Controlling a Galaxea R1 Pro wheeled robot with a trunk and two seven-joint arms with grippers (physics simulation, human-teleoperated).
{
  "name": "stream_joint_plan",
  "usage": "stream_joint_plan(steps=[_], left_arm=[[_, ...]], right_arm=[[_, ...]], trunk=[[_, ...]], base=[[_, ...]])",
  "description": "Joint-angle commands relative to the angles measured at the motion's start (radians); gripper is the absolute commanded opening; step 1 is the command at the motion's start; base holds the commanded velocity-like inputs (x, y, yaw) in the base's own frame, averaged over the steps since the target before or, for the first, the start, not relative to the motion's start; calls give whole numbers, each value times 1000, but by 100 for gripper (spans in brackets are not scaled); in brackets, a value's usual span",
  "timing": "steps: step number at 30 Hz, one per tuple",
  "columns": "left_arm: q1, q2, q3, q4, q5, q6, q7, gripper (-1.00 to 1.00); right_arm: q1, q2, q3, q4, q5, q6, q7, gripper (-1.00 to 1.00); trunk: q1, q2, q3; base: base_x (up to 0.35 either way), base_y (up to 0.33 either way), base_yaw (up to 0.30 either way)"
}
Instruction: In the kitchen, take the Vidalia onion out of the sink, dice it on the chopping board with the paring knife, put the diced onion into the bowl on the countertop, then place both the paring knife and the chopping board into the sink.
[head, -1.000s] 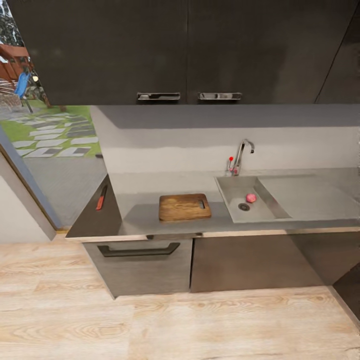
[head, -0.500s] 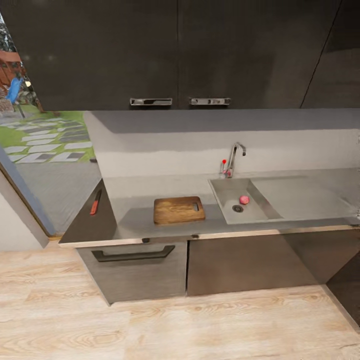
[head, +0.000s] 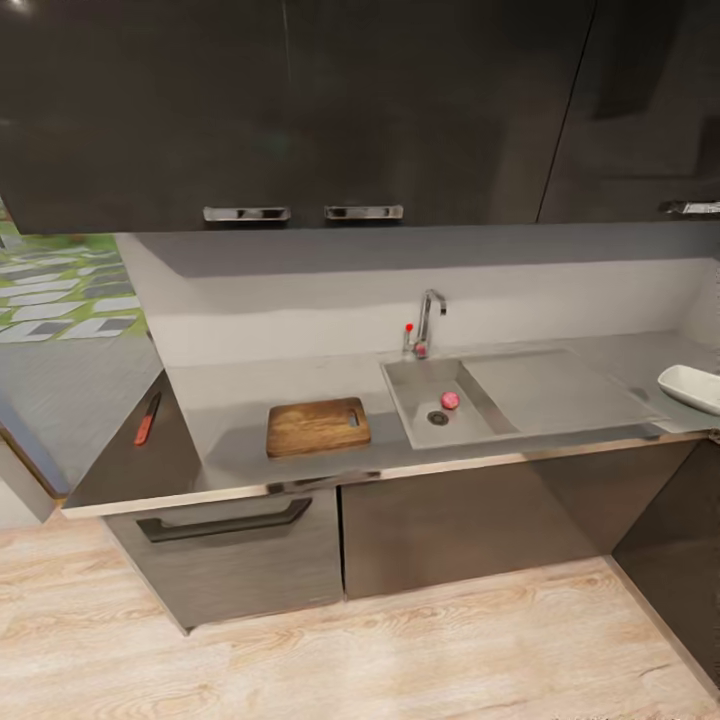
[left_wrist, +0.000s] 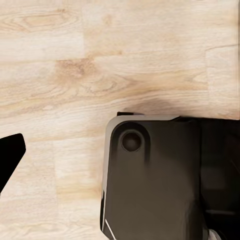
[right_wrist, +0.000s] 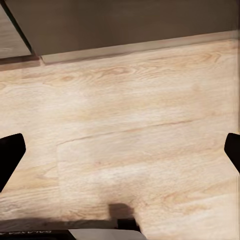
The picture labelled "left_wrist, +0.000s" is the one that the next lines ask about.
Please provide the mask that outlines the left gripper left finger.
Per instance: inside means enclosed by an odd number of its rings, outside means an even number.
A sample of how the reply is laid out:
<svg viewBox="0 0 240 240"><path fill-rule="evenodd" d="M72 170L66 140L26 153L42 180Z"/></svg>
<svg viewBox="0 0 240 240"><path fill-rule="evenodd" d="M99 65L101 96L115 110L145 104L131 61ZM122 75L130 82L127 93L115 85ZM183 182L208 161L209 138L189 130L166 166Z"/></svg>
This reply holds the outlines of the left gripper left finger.
<svg viewBox="0 0 240 240"><path fill-rule="evenodd" d="M21 133L0 138L0 193L26 152Z"/></svg>

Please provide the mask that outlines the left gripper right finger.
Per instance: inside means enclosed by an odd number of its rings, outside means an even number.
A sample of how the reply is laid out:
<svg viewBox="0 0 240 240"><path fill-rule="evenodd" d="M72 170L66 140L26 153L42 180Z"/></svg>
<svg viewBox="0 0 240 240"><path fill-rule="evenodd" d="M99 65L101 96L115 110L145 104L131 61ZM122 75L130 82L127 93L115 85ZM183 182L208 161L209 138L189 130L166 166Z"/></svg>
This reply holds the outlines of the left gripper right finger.
<svg viewBox="0 0 240 240"><path fill-rule="evenodd" d="M229 133L225 141L224 151L240 173L240 135Z"/></svg>

